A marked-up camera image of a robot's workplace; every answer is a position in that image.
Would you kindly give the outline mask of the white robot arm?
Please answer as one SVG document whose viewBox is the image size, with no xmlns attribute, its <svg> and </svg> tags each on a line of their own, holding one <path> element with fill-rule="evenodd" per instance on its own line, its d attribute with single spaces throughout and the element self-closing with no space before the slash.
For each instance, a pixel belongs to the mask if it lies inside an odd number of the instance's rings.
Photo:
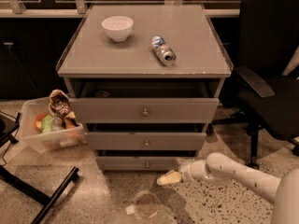
<svg viewBox="0 0 299 224">
<path fill-rule="evenodd" d="M 157 184 L 195 180 L 223 186 L 235 180 L 274 206 L 271 224 L 299 224 L 299 169 L 279 178 L 214 152 L 205 160 L 183 161 L 177 170 L 160 176 Z"/>
</svg>

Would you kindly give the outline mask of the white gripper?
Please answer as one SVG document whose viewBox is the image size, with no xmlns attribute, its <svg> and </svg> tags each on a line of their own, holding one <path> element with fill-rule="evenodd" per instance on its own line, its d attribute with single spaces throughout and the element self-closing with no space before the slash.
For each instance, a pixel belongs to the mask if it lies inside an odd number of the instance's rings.
<svg viewBox="0 0 299 224">
<path fill-rule="evenodd" d="M 178 171 L 171 170 L 157 179 L 159 186 L 179 183 L 183 181 L 200 180 L 206 176 L 205 160 L 186 160 L 179 167 Z"/>
</svg>

